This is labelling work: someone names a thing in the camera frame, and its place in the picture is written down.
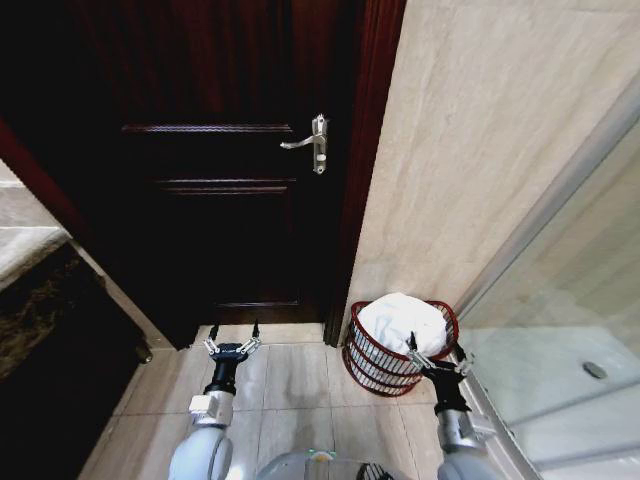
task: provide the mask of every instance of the shower drain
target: shower drain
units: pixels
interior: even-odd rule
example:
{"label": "shower drain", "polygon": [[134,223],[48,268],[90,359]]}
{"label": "shower drain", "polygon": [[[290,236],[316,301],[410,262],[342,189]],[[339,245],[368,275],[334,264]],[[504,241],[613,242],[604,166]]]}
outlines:
{"label": "shower drain", "polygon": [[593,378],[597,378],[598,380],[607,378],[607,371],[597,363],[584,362],[582,364],[582,369],[585,372],[587,372],[589,375],[591,375]]}

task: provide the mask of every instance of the marble countertop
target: marble countertop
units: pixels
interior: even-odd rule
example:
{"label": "marble countertop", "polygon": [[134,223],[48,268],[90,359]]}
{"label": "marble countertop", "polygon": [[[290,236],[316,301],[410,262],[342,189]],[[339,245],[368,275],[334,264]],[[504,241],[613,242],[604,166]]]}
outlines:
{"label": "marble countertop", "polygon": [[0,227],[0,291],[68,239],[60,227]]}

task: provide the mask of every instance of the shower floor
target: shower floor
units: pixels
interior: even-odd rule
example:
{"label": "shower floor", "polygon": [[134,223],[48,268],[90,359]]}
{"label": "shower floor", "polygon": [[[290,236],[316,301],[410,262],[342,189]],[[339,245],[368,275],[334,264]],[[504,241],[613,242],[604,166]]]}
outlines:
{"label": "shower floor", "polygon": [[[605,450],[640,447],[640,359],[607,329],[468,328],[461,342],[475,354],[474,372],[497,411],[545,478],[576,478],[575,467],[565,467]],[[590,376],[582,367],[587,361],[607,377]],[[607,463],[620,467],[618,478],[637,465],[638,478],[637,462]]]}

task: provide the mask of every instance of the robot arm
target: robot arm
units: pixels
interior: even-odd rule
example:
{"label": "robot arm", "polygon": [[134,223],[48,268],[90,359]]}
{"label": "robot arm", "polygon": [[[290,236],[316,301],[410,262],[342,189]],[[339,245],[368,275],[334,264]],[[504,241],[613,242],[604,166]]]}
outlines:
{"label": "robot arm", "polygon": [[169,480],[224,480],[229,471],[233,444],[226,429],[233,419],[236,368],[260,346],[260,331],[256,321],[252,338],[244,344],[216,345],[217,333],[215,325],[204,342],[209,357],[216,362],[213,378],[203,394],[194,396],[189,405],[197,429],[176,448]]}
{"label": "robot arm", "polygon": [[494,433],[490,422],[471,412],[460,393],[466,377],[466,355],[459,345],[455,354],[460,365],[431,360],[416,351],[415,337],[409,341],[409,357],[422,374],[433,382],[438,403],[438,439],[444,461],[438,468],[438,480],[500,480],[487,455],[485,441]]}

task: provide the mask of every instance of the glass panel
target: glass panel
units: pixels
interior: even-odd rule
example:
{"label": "glass panel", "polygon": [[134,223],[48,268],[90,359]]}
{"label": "glass panel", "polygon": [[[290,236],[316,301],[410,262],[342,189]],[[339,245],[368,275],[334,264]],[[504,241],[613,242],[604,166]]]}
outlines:
{"label": "glass panel", "polygon": [[638,480],[640,455],[550,470],[545,480]]}
{"label": "glass panel", "polygon": [[461,343],[543,476],[640,448],[640,126],[464,317]]}

